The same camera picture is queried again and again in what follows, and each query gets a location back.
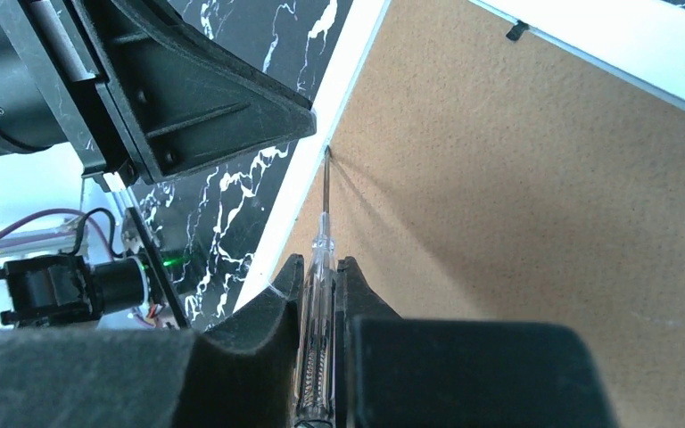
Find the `white picture frame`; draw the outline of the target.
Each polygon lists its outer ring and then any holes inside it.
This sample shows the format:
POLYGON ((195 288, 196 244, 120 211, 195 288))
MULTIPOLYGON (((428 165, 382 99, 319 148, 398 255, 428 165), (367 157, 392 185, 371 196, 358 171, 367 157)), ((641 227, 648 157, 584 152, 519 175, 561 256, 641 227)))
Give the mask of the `white picture frame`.
POLYGON ((466 1, 391 3, 331 143, 338 258, 404 317, 589 345, 623 427, 685 427, 685 112, 466 1))

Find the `clear tester screwdriver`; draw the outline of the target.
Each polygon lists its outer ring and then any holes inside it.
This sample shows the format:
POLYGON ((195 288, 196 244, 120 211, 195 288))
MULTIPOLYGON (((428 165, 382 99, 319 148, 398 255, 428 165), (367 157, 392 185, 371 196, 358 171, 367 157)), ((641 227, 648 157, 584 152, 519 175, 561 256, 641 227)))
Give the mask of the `clear tester screwdriver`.
POLYGON ((299 301, 293 427, 334 427, 334 239, 330 218, 330 157, 324 153, 322 211, 299 301))

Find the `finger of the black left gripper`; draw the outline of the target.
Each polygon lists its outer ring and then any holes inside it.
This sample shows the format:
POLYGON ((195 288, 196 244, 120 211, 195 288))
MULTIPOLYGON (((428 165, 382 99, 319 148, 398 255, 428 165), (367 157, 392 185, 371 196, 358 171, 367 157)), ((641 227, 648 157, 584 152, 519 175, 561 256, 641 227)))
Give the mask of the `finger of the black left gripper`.
POLYGON ((152 185, 312 136, 309 99, 186 24, 164 1, 77 1, 96 84, 137 174, 152 185))

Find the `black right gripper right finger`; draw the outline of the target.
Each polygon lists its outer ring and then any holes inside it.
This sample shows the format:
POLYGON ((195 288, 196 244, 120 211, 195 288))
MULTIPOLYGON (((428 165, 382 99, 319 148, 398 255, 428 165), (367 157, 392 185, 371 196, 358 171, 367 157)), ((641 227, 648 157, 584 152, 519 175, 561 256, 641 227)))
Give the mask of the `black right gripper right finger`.
POLYGON ((353 257, 337 266, 341 427, 616 427, 590 349, 569 327, 401 317, 353 257))

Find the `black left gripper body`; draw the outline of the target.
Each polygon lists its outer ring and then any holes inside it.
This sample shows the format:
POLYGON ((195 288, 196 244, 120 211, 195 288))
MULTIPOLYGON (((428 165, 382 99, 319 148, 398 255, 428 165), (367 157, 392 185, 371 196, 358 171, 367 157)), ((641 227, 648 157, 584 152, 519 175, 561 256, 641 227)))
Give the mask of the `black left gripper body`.
POLYGON ((139 178, 99 95, 103 70, 70 1, 0 1, 0 156, 68 143, 105 192, 139 178))

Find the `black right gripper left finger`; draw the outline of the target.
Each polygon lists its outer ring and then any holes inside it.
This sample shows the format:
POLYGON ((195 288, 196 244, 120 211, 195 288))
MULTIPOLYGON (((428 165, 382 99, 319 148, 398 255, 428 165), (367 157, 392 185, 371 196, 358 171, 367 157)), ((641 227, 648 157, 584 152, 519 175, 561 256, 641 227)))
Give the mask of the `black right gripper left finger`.
POLYGON ((0 427, 286 427, 302 256, 198 332, 0 332, 0 427))

